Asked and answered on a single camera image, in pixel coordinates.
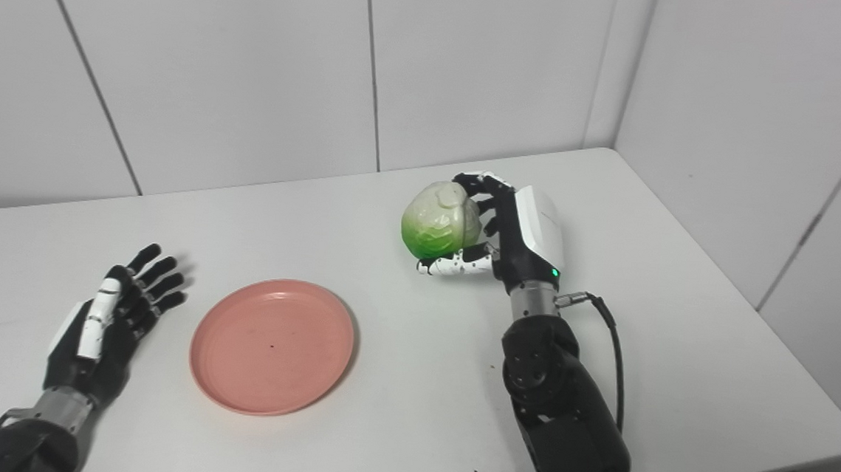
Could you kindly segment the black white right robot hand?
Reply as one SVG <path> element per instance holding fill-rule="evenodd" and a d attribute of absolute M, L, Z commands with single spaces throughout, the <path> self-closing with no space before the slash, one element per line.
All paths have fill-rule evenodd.
<path fill-rule="evenodd" d="M 491 274 L 508 294 L 531 285 L 558 293 L 565 264 L 559 220 L 551 198 L 534 186 L 462 172 L 419 192 L 400 230 L 422 276 Z"/>

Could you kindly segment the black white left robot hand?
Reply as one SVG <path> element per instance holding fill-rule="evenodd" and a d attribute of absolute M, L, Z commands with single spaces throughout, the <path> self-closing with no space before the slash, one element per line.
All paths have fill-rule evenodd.
<path fill-rule="evenodd" d="M 42 388 L 71 388 L 94 406 L 122 393 L 143 339 L 165 313 L 186 301 L 184 273 L 156 243 L 113 266 L 94 297 L 75 306 L 47 355 Z"/>

